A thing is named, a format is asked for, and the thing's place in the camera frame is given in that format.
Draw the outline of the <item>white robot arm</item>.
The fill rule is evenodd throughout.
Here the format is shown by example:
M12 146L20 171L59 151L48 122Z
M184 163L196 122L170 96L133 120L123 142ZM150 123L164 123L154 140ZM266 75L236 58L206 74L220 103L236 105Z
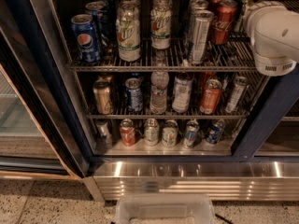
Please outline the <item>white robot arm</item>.
M299 63L298 13L277 1L261 1L245 12L243 26L261 74L284 76Z

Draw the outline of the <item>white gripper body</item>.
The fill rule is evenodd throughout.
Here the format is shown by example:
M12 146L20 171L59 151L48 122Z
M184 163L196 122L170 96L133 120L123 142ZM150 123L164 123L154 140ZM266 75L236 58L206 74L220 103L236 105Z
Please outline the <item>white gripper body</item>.
M286 7L277 1L259 1L245 12L243 26L248 37L253 38L253 31L257 21L266 13L277 10L286 10Z

